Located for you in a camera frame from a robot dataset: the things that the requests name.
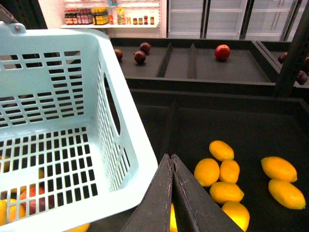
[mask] fruit in basket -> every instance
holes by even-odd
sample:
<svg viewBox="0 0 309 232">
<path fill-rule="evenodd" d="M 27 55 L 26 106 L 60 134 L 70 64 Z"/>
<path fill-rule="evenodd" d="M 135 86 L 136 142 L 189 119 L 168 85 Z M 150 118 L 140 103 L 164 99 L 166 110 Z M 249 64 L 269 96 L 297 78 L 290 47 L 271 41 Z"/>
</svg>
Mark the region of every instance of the fruit in basket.
<svg viewBox="0 0 309 232">
<path fill-rule="evenodd" d="M 261 160 L 265 174 L 271 179 L 279 179 L 287 182 L 297 180 L 295 167 L 285 159 L 277 156 L 270 156 Z"/>
<path fill-rule="evenodd" d="M 42 187 L 39 187 L 39 195 L 44 194 L 45 190 Z M 35 185 L 29 188 L 29 196 L 34 197 L 36 196 L 36 188 Z M 27 197 L 27 190 L 23 191 L 20 194 L 20 199 L 23 200 Z M 39 212 L 45 211 L 45 198 L 39 199 Z M 36 200 L 32 200 L 29 202 L 29 214 L 35 214 L 36 213 Z"/>
<path fill-rule="evenodd" d="M 210 195 L 218 204 L 225 204 L 228 201 L 240 202 L 245 194 L 237 184 L 223 181 L 212 185 Z"/>
<path fill-rule="evenodd" d="M 175 217 L 175 209 L 174 204 L 171 204 L 170 207 L 170 225 L 169 225 L 170 232 L 177 232 L 177 224 L 176 224 L 176 217 Z"/>
<path fill-rule="evenodd" d="M 142 51 L 137 51 L 134 53 L 134 60 L 138 63 L 138 64 L 142 64 L 144 63 L 144 61 L 146 60 L 146 55 L 144 52 Z"/>
<path fill-rule="evenodd" d="M 211 142 L 209 145 L 209 151 L 219 161 L 234 159 L 233 149 L 228 144 L 220 140 Z"/>
<path fill-rule="evenodd" d="M 247 208 L 239 202 L 227 202 L 222 210 L 243 230 L 247 231 L 250 214 Z"/>
<path fill-rule="evenodd" d="M 149 53 L 150 49 L 151 49 L 151 46 L 150 46 L 149 43 L 141 43 L 140 44 L 140 51 L 142 51 L 146 55 Z"/>
<path fill-rule="evenodd" d="M 217 46 L 214 52 L 214 56 L 218 60 L 227 60 L 230 54 L 231 54 L 231 49 L 225 44 Z"/>
<path fill-rule="evenodd" d="M 16 202 L 15 199 L 10 199 L 10 203 L 15 203 L 15 202 Z M 16 220 L 16 211 L 17 211 L 17 205 L 13 205 L 10 207 L 9 222 Z M 24 216 L 26 216 L 26 211 L 25 211 L 25 208 L 20 204 L 19 205 L 19 218 L 23 218 Z"/>
<path fill-rule="evenodd" d="M 3 168 L 3 172 L 7 172 L 9 170 L 10 167 L 10 162 L 9 161 L 5 161 L 4 162 L 4 168 Z"/>
<path fill-rule="evenodd" d="M 123 56 L 122 51 L 121 51 L 120 49 L 114 49 L 114 52 L 115 52 L 115 54 L 116 54 L 117 60 L 118 60 L 118 61 L 121 61 L 122 56 Z"/>
<path fill-rule="evenodd" d="M 278 61 L 280 64 L 283 64 L 285 62 L 285 59 L 287 57 L 288 53 L 287 52 L 283 52 L 279 57 L 278 57 Z"/>
<path fill-rule="evenodd" d="M 272 179 L 268 184 L 270 194 L 284 207 L 289 209 L 304 209 L 306 201 L 303 193 L 291 183 Z"/>
<path fill-rule="evenodd" d="M 302 86 L 308 81 L 308 76 L 304 71 L 299 71 L 296 81 Z"/>
<path fill-rule="evenodd" d="M 240 167 L 235 160 L 226 159 L 220 165 L 220 181 L 236 184 L 238 181 Z"/>
<path fill-rule="evenodd" d="M 301 70 L 305 73 L 309 73 L 309 57 L 306 57 Z"/>
<path fill-rule="evenodd" d="M 90 223 L 84 224 L 82 226 L 75 227 L 73 229 L 69 229 L 64 232 L 86 232 L 90 227 Z"/>
<path fill-rule="evenodd" d="M 6 207 L 6 201 L 0 200 L 0 226 L 3 226 L 6 223 Z"/>
<path fill-rule="evenodd" d="M 194 170 L 194 177 L 203 187 L 209 187 L 219 178 L 220 168 L 214 159 L 206 158 L 198 162 Z"/>
</svg>

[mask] plum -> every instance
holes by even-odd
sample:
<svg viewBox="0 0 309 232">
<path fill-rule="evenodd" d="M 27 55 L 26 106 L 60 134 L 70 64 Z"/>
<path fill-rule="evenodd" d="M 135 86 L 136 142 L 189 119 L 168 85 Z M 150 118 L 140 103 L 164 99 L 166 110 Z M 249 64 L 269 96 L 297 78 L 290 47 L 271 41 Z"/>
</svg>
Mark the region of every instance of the plum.
<svg viewBox="0 0 309 232">
<path fill-rule="evenodd" d="M 121 51 L 120 49 L 114 49 L 114 52 L 115 52 L 115 54 L 116 54 L 117 60 L 118 60 L 118 61 L 121 61 L 122 56 L 123 56 L 122 51 Z"/>
<path fill-rule="evenodd" d="M 142 64 L 146 60 L 146 54 L 142 51 L 137 51 L 134 53 L 134 60 L 138 64 Z"/>
<path fill-rule="evenodd" d="M 279 57 L 278 57 L 278 61 L 280 64 L 283 64 L 286 57 L 287 57 L 288 53 L 287 52 L 283 52 Z"/>
<path fill-rule="evenodd" d="M 296 81 L 302 86 L 304 85 L 308 80 L 308 76 L 304 71 L 300 71 L 297 75 Z"/>
<path fill-rule="evenodd" d="M 149 43 L 141 43 L 140 44 L 140 51 L 142 51 L 146 55 L 149 53 L 150 48 L 151 48 L 151 46 L 150 46 Z"/>
</svg>

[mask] black divider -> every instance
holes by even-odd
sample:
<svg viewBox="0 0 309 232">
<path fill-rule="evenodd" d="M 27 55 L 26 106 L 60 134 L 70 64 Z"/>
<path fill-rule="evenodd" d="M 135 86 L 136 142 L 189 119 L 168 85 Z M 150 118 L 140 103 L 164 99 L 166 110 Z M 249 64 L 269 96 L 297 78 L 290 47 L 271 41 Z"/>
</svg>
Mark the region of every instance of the black divider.
<svg viewBox="0 0 309 232">
<path fill-rule="evenodd" d="M 173 193 L 178 231 L 241 232 L 212 200 L 177 155 L 172 155 Z"/>
<path fill-rule="evenodd" d="M 169 65 L 169 59 L 170 59 L 172 52 L 173 52 L 173 47 L 172 47 L 171 44 L 169 44 L 168 48 L 166 50 L 166 54 L 163 57 L 160 65 L 159 65 L 158 72 L 155 75 L 156 77 L 164 77 L 165 76 L 166 70 L 167 70 L 168 65 Z"/>
<path fill-rule="evenodd" d="M 275 83 L 278 79 L 278 66 L 269 57 L 269 55 L 260 47 L 256 41 L 252 41 L 250 46 L 250 52 L 255 57 L 260 67 L 263 67 L 263 71 L 271 82 Z"/>
<path fill-rule="evenodd" d="M 168 116 L 166 119 L 162 145 L 160 153 L 158 154 L 157 160 L 160 161 L 164 154 L 173 154 L 175 152 L 175 147 L 177 146 L 176 134 L 178 128 L 179 114 L 178 114 L 179 106 L 174 101 L 169 108 Z"/>
<path fill-rule="evenodd" d="M 171 160 L 166 154 L 144 198 L 121 232 L 169 232 L 172 177 Z"/>
<path fill-rule="evenodd" d="M 197 49 L 195 48 L 194 43 L 190 47 L 188 79 L 197 79 Z"/>
</svg>

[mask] jar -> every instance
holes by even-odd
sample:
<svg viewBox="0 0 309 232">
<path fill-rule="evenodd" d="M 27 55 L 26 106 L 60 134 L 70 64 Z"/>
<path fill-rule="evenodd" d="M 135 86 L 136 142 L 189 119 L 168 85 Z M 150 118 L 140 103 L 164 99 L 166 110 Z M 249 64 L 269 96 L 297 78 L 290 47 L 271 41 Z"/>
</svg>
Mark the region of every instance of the jar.
<svg viewBox="0 0 309 232">
<path fill-rule="evenodd" d="M 148 16 L 144 16 L 144 24 L 147 25 L 148 24 Z"/>
</svg>

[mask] red apple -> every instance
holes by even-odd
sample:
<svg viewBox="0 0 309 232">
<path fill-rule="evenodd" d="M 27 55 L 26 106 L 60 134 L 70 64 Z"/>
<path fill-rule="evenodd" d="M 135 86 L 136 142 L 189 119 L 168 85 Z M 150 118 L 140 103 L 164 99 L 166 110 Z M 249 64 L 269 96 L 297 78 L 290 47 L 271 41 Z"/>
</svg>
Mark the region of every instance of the red apple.
<svg viewBox="0 0 309 232">
<path fill-rule="evenodd" d="M 231 49 L 225 44 L 219 45 L 214 52 L 214 56 L 218 60 L 227 60 L 230 54 L 231 54 Z"/>
<path fill-rule="evenodd" d="M 44 193 L 45 193 L 44 188 L 39 187 L 39 195 L 44 194 Z M 35 189 L 35 186 L 30 187 L 30 189 L 29 189 L 29 196 L 30 196 L 30 197 L 36 196 L 36 189 Z M 25 199 L 26 197 L 27 197 L 27 190 L 23 191 L 23 192 L 20 194 L 20 199 L 21 199 L 21 200 Z M 29 202 L 29 214 L 30 214 L 30 215 L 36 213 L 35 204 L 36 204 L 36 200 L 32 200 L 32 201 Z M 21 205 L 23 205 L 24 208 L 26 208 L 26 203 L 21 203 Z M 39 198 L 39 211 L 40 211 L 40 212 L 45 211 L 45 198 L 44 198 L 44 197 Z"/>
</svg>

